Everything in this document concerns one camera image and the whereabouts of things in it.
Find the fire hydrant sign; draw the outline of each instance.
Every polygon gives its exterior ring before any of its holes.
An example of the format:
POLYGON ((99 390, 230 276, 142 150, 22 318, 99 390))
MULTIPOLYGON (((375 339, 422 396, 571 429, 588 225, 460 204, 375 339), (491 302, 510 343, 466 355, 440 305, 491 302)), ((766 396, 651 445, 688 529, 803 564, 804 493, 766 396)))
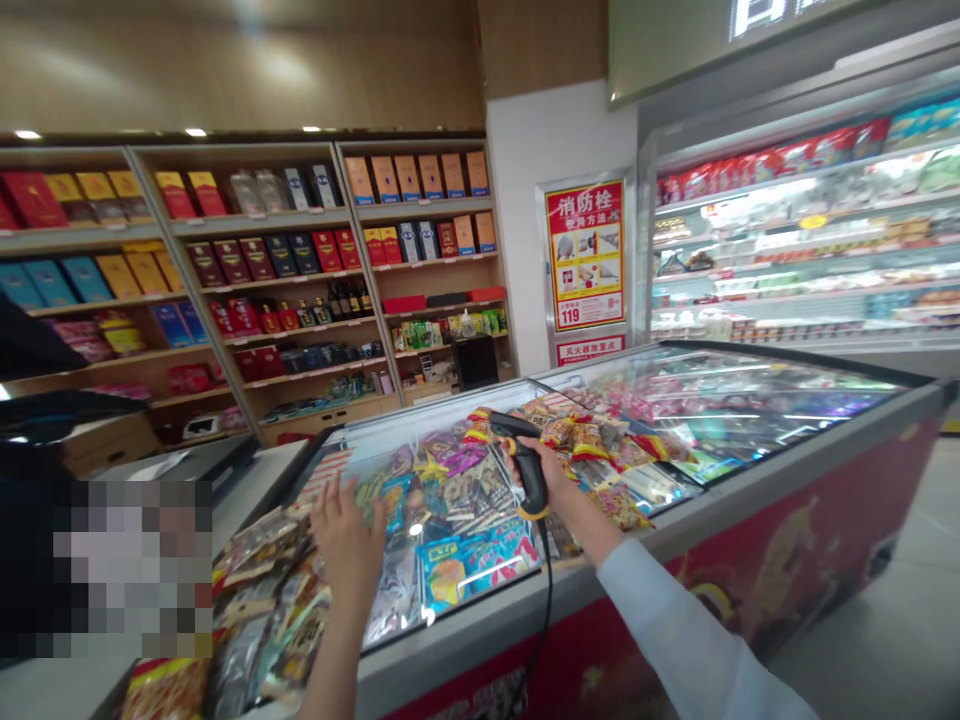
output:
POLYGON ((593 358, 601 355, 620 352, 623 350, 623 342, 623 335, 611 335, 595 340, 584 340, 583 342, 560 343, 557 345, 557 363, 560 367, 563 367, 564 365, 593 360, 593 358))
POLYGON ((547 193, 558 332, 622 322, 623 180, 547 193))

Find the red freezer base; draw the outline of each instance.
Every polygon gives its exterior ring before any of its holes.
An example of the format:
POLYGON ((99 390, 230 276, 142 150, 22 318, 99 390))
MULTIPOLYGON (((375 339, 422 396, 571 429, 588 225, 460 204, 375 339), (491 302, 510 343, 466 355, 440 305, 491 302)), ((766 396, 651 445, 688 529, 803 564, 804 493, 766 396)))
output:
MULTIPOLYGON (((934 420, 913 425, 667 568, 769 660, 886 569, 938 428, 934 420)), ((390 720, 504 717, 534 642, 510 648, 390 720)), ((607 599, 551 626, 525 700, 531 718, 653 718, 668 707, 607 599)))

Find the wood panel wall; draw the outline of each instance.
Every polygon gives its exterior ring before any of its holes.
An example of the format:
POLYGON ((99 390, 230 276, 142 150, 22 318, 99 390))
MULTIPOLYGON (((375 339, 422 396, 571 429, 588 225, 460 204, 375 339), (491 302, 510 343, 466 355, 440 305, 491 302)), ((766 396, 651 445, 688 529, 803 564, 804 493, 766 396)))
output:
MULTIPOLYGON (((422 5, 404 3, 414 19, 422 5)), ((450 27, 420 32, 413 20, 301 29, 0 14, 0 129, 482 128, 474 17, 463 6, 450 27)))
POLYGON ((476 3, 488 100, 606 76, 606 0, 476 3))

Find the refrigerated display case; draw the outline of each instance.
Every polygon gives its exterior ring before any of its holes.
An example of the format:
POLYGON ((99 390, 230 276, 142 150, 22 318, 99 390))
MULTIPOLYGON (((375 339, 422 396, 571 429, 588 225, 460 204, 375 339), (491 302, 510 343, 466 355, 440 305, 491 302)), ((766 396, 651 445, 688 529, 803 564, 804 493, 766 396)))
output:
MULTIPOLYGON (((593 570, 566 547, 562 522, 550 524, 545 552, 519 520, 498 453, 482 442, 484 408, 517 412, 546 435, 565 417, 594 425, 558 443, 572 451, 571 480, 601 506, 619 488, 630 512, 608 514, 766 658, 882 572, 955 394, 930 378, 780 348, 649 345, 328 433, 290 478, 287 521, 274 511, 234 544, 296 525, 326 482, 356 477, 364 508, 385 496, 389 537, 358 717, 398 720, 504 715, 540 642, 550 557, 551 622, 524 705, 537 716, 608 717, 662 702, 653 673, 593 570)), ((252 659, 233 695, 244 708, 264 688, 261 701, 296 698, 312 662, 304 638, 322 633, 322 566, 298 548, 266 592, 239 584, 248 599, 273 599, 221 640, 229 647, 251 624, 263 636, 252 653, 249 638, 244 645, 252 659), (291 597, 312 613, 312 630, 289 624, 291 597), (289 677, 277 675, 276 658, 289 677)), ((238 567, 250 565, 228 568, 228 583, 238 567)), ((293 714, 282 702, 249 711, 256 720, 293 714)))
POLYGON ((957 376, 958 52, 877 51, 655 131, 638 337, 957 376))

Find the white sleeve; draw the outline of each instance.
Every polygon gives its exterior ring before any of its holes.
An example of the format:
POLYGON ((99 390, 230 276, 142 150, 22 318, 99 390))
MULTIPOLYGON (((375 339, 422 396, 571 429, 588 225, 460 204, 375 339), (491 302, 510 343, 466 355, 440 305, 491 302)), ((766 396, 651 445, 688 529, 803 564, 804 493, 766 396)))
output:
POLYGON ((683 720, 816 718, 637 540, 620 543, 597 577, 683 720))

